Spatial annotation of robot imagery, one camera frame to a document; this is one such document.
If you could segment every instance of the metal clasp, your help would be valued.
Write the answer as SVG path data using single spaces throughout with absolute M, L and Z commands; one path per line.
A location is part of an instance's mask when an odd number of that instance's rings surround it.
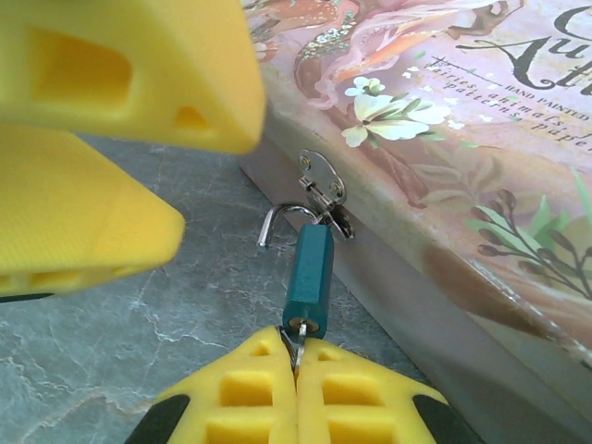
M 301 151 L 299 166 L 303 176 L 298 182 L 307 191 L 308 204 L 285 202 L 271 208 L 265 216 L 257 246 L 260 249 L 269 247 L 276 221 L 287 213 L 306 216 L 316 225 L 327 225 L 340 241 L 355 239 L 352 224 L 341 211 L 340 206 L 347 194 L 345 183 L 335 168 L 324 156 L 309 150 Z
M 352 224 L 341 211 L 347 191 L 335 168 L 324 156 L 309 150 L 301 151 L 298 164 L 303 173 L 298 182 L 307 191 L 308 204 L 321 216 L 321 223 L 340 241 L 355 239 Z

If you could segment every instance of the white flower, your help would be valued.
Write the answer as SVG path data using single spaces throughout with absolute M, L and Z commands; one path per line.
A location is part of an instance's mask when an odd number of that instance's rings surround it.
M 409 140 L 429 130 L 429 124 L 442 123 L 450 113 L 446 106 L 433 106 L 430 102 L 422 102 L 414 111 L 402 113 L 410 103 L 393 101 L 390 95 L 356 95 L 353 111 L 360 125 L 345 129 L 341 135 L 352 148 L 360 146 L 370 132 L 389 141 Z
M 448 126 L 451 127 L 454 130 L 460 130 L 461 128 L 464 128 L 464 124 L 461 122 L 455 122 L 454 120 L 449 120 L 448 121 Z
M 345 95 L 348 97 L 354 97 L 364 93 L 376 95 L 386 88 L 385 85 L 380 83 L 379 79 L 367 79 L 366 77 L 356 77 L 353 80 L 353 84 L 355 88 L 345 90 Z
M 431 102 L 425 101 L 414 111 L 407 113 L 407 117 L 426 125 L 438 125 L 448 114 L 450 114 L 450 108 L 447 106 L 434 106 Z

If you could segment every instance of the black rubber edge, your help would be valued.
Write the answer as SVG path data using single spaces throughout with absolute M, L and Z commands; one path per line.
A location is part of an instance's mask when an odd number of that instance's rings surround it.
M 189 396 L 175 395 L 153 405 L 125 444 L 167 444 L 189 402 Z
M 480 444 L 483 442 L 448 404 L 426 395 L 415 395 L 413 403 L 437 444 Z
M 25 302 L 35 301 L 37 299 L 49 298 L 55 293 L 38 293 L 38 294 L 20 294 L 18 296 L 0 296 L 0 303 L 4 302 Z

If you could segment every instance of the metal hook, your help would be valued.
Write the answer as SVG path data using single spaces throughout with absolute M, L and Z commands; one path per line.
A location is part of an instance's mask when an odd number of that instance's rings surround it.
M 315 211 L 300 202 L 280 203 L 279 205 L 274 206 L 267 212 L 267 215 L 265 215 L 265 220 L 263 221 L 263 226 L 259 233 L 259 239 L 257 240 L 257 247 L 259 249 L 266 250 L 269 247 L 269 241 L 271 240 L 276 221 L 286 213 L 297 213 L 306 216 L 311 219 L 315 225 L 323 220 L 321 215 L 318 215 Z

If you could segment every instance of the gray marble surface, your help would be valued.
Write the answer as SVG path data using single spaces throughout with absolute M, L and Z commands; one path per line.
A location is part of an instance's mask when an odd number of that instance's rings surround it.
M 231 156 L 88 138 L 180 210 L 168 265 L 62 299 L 0 305 L 0 443 L 123 443 L 160 391 L 280 321 L 295 234 Z M 423 380 L 334 280 L 326 339 Z

